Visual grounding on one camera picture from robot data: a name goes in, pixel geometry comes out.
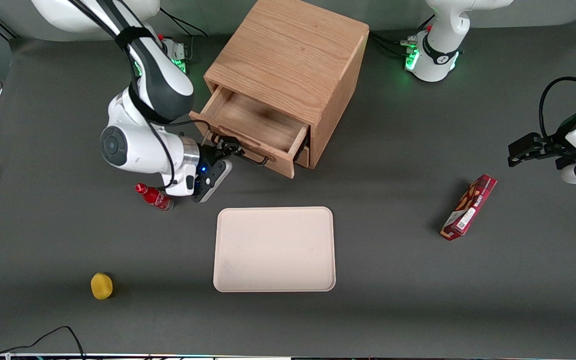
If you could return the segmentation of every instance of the bottle label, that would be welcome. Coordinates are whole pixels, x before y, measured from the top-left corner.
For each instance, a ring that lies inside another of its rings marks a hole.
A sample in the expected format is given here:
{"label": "bottle label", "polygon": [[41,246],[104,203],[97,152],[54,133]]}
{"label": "bottle label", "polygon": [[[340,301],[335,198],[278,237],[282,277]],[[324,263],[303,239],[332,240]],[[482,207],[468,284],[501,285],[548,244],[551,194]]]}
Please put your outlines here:
{"label": "bottle label", "polygon": [[170,198],[163,194],[163,192],[159,192],[157,194],[157,198],[155,199],[155,203],[153,205],[158,207],[159,209],[166,210],[169,206]]}

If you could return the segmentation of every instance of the open drawer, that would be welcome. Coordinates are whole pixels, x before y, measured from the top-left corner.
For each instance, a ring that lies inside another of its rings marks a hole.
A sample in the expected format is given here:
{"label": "open drawer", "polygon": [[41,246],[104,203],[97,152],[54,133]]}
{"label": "open drawer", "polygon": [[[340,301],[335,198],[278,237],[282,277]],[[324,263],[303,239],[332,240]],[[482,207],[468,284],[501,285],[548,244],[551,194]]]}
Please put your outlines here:
{"label": "open drawer", "polygon": [[[288,178],[295,177],[295,158],[308,135],[308,125],[268,105],[218,86],[201,114],[191,111],[192,120],[210,124],[208,136],[236,137],[245,150],[245,157]],[[197,124],[206,134],[206,126]]]}

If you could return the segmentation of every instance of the gray tabletop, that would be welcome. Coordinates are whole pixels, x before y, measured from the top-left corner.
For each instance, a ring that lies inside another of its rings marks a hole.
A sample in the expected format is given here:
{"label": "gray tabletop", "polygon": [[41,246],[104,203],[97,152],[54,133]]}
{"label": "gray tabletop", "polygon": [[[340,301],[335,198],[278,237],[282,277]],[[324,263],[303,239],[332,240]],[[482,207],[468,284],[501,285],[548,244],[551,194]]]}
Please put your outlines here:
{"label": "gray tabletop", "polygon": [[[195,41],[195,110],[226,41]],[[115,44],[14,42],[0,99],[0,350],[69,325],[88,353],[576,358],[576,186],[551,160],[506,164],[507,145],[538,129],[542,89],[576,76],[576,23],[474,29],[464,47],[427,84],[368,44],[316,169],[290,180],[236,159],[210,201],[164,214],[133,191],[157,175],[99,152],[108,102],[129,82]],[[554,130],[576,112],[576,84],[546,107]],[[466,237],[446,241],[439,228],[483,173],[497,187]],[[222,209],[308,206],[334,213],[332,291],[214,289]],[[113,275],[114,298],[93,298],[95,272]],[[33,351],[76,347],[62,333]]]}

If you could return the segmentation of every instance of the wooden drawer cabinet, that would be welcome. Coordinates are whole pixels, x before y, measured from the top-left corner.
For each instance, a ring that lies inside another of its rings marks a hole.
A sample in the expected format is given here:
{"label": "wooden drawer cabinet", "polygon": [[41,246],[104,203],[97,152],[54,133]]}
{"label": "wooden drawer cabinet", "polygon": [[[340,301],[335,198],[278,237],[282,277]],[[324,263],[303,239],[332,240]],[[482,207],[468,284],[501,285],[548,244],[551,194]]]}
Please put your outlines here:
{"label": "wooden drawer cabinet", "polygon": [[206,71],[212,97],[190,118],[288,178],[295,162],[313,169],[355,91],[368,31],[301,0],[258,0]]}

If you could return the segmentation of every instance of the yellow fruit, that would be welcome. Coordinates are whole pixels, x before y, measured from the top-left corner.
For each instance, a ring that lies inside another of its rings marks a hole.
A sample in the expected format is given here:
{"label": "yellow fruit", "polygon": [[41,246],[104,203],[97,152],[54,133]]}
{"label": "yellow fruit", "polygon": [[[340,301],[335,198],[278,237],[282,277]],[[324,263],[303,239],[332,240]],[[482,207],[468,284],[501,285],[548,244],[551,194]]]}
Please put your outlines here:
{"label": "yellow fruit", "polygon": [[105,273],[98,272],[90,280],[92,295],[97,300],[105,300],[113,293],[113,281]]}

